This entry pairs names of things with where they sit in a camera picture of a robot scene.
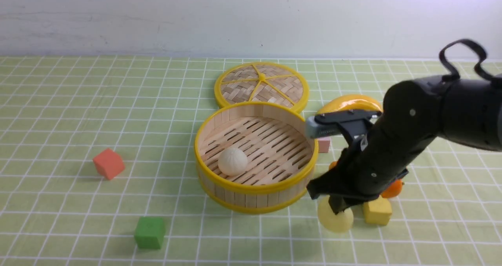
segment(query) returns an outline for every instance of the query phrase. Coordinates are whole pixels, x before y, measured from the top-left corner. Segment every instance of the white wall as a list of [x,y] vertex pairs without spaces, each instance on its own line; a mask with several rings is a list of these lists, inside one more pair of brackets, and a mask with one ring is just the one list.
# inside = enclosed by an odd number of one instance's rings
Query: white wall
[[502,58],[501,1],[0,0],[0,55],[436,58],[464,37]]

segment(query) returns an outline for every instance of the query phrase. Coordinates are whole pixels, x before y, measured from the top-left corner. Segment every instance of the bamboo steamer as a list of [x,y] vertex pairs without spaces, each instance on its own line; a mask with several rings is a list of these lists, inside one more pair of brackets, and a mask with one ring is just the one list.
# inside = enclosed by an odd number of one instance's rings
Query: bamboo steamer
[[[219,171],[219,154],[229,147],[247,155],[245,173]],[[301,198],[318,155],[317,140],[305,135],[303,117],[267,102],[221,108],[199,128],[194,149],[204,191],[224,207],[253,214],[280,210]]]
[[215,82],[219,107],[258,101],[299,113],[309,98],[308,83],[297,71],[272,62],[252,62],[225,71]]

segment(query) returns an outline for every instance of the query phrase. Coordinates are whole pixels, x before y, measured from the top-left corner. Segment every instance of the green cube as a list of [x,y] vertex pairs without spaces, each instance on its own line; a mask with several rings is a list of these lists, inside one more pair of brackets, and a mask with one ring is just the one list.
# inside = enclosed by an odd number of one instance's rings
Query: green cube
[[141,217],[134,240],[140,249],[159,250],[164,242],[166,226],[161,217]]

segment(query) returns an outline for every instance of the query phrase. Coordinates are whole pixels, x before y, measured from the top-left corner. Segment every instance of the yellow cube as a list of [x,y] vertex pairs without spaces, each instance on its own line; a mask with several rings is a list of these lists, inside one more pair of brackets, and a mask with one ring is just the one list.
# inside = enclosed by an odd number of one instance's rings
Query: yellow cube
[[391,220],[392,207],[388,199],[380,196],[373,201],[363,203],[362,212],[367,224],[386,226]]

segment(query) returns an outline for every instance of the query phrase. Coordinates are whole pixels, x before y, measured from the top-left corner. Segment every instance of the wooden block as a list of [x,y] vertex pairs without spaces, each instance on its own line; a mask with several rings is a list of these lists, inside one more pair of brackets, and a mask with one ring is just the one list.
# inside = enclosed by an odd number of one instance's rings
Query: wooden block
[[94,157],[93,162],[97,172],[107,180],[115,178],[126,168],[122,157],[109,148],[106,148]]
[[140,217],[134,240],[140,249],[159,250],[164,242],[166,225],[161,217]]
[[330,137],[321,137],[317,139],[317,143],[319,143],[319,153],[328,153],[329,147],[331,145]]
[[388,199],[379,196],[373,201],[363,203],[362,212],[367,224],[386,226],[391,220],[392,206]]

